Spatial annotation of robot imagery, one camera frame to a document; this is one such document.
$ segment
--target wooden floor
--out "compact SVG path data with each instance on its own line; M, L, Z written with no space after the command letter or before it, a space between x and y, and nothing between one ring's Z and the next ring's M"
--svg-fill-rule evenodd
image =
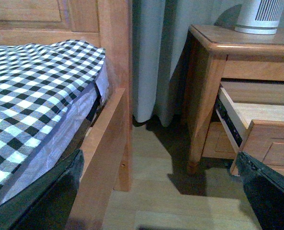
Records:
M113 191L103 230L260 230L231 161L202 159L198 175L184 167L189 136L174 119L133 127L133 184Z

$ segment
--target gray curtain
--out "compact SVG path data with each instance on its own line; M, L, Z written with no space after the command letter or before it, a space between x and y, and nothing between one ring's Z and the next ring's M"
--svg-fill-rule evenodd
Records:
M158 115L166 127L180 113L184 84L178 60L189 25L234 25L243 1L133 0L133 114L138 122Z

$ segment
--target checkered bedsheet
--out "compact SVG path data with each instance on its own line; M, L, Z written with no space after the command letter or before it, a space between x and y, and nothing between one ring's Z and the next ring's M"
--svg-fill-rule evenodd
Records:
M0 46L0 189L94 82L105 51L68 40Z

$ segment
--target drawer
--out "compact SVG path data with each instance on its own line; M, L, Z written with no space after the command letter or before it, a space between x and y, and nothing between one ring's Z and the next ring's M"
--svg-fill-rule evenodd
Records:
M222 81L215 109L235 152L284 166L284 83Z

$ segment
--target white air purifier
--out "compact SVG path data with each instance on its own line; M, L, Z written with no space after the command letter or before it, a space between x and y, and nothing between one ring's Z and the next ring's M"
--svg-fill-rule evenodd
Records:
M248 34L273 35L283 8L284 0L245 0L235 30Z

